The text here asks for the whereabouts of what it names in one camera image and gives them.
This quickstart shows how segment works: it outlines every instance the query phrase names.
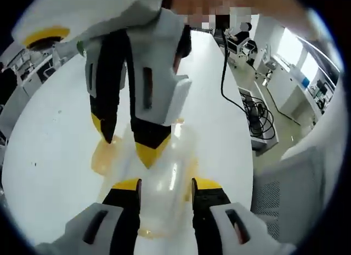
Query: white cabinet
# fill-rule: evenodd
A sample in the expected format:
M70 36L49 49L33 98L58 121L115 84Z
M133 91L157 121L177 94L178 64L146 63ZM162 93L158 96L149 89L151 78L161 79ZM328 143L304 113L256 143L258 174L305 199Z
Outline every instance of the white cabinet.
M284 113L282 111L284 110L284 105L289 102L289 98L292 97L292 93L298 86L291 75L280 65L277 65L271 76L271 80L267 84L267 88L277 109Z
M306 97L303 93L303 90L296 84L296 88L280 108L280 112L296 120L293 113L304 100L306 100Z

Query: white table surface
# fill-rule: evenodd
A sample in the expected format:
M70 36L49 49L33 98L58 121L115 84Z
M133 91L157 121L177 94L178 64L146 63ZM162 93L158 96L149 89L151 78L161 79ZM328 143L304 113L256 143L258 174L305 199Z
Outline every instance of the white table surface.
M193 80L181 117L200 136L199 175L217 181L232 202L250 209L253 166L245 114L220 94L224 56L213 37L203 32L191 35L193 50L180 63L178 74ZM103 183L90 167L100 135L90 117L84 65L85 58L75 56L34 94L5 154L2 182L8 206L33 244L62 235L67 221L96 202ZM224 92L242 104L228 65ZM115 134L122 137L130 120L127 85L120 97ZM187 227L192 227L191 220ZM196 253L194 233L189 234L192 237L178 239L182 254Z

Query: black slot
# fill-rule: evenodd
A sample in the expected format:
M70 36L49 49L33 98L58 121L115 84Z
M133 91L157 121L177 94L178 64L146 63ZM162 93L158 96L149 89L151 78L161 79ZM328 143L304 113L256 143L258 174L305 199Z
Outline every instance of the black slot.
M237 225L238 227L238 230L240 232L240 236L238 237L241 238L240 244L245 244L247 241L250 240L250 236L247 232L247 229L244 223L241 221L240 217L237 215L235 210L229 209L229 210L226 210L225 213L227 214L233 227L235 228L235 225Z
M27 49L33 50L33 51L42 51L51 48L53 45L56 43L60 42L63 38L60 36L57 37L47 37L47 38L41 38L38 39L35 42L30 43L27 46Z
M93 244L95 240L95 236L100 228L101 223L107 215L107 210L101 210L95 214L92 221L87 228L87 231L84 233L83 241L87 244Z
M89 68L89 89L93 89L93 63L90 64Z
M149 67L143 68L144 76L144 109L152 107L152 70Z

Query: black cable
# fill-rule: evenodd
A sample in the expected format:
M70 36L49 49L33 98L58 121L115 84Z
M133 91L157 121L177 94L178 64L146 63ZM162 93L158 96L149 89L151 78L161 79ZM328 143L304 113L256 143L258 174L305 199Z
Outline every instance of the black cable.
M242 110L246 114L246 111L240 105L238 105L237 103L235 103L231 99L227 98L223 92L224 76L225 76L225 71L227 69L227 62L228 62L228 43L227 43L227 39L225 38L223 30L221 30L221 33L222 33L222 39L224 42L224 67L223 67L223 72L222 72L222 81L220 82L220 93L222 94L224 99L226 99L230 103L233 103L235 106L237 106L240 110Z
M231 99L229 99L224 95L223 85L224 85L225 71L227 70L227 62L228 62L228 42L227 42L227 39L225 38L223 30L221 30L221 34L222 34L222 39L224 43L224 66L223 66L223 72L222 72L222 80L220 82L220 93L224 99L234 104L245 113L250 133L252 133L251 137L255 137L261 140L271 140L275 137L275 129L273 127L274 116L271 113L271 111L268 110L266 104L262 99L256 98L244 93L240 93L240 95L244 97L244 100L242 102L244 105L244 109L243 109L239 104L237 104L236 102L232 101ZM273 135L269 138L264 138L263 134L268 132L271 129L273 129Z

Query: desk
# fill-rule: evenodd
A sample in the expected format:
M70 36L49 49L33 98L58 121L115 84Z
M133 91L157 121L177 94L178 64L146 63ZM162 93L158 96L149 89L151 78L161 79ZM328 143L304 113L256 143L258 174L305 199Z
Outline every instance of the desk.
M213 37L197 31L191 36L193 51L178 74L193 79L181 117L199 134L198 173L221 184L232 202L250 209L253 166L246 116L220 94L224 56ZM68 220L96 202L103 183L90 167L100 135L90 117L84 67L85 58L77 55L48 78L21 114L8 144L5 195L31 243L52 242L63 234ZM242 104L229 66L224 92ZM121 137L130 119L127 81L120 98L115 134ZM192 228L191 213L188 226ZM189 252L196 248L189 227L192 238L174 247L186 249L183 254L195 254Z
M267 89L277 109L301 125L309 126L313 118L318 121L322 116L315 100L308 90L287 71L281 62L273 71Z
M47 56L38 66L35 67L34 70L32 70L27 77L23 80L21 86L25 90L25 92L28 94L29 97L32 97L34 95L34 92L36 92L40 86L42 85L42 82L39 78L38 71L41 69L47 62L49 62L53 58L52 55Z

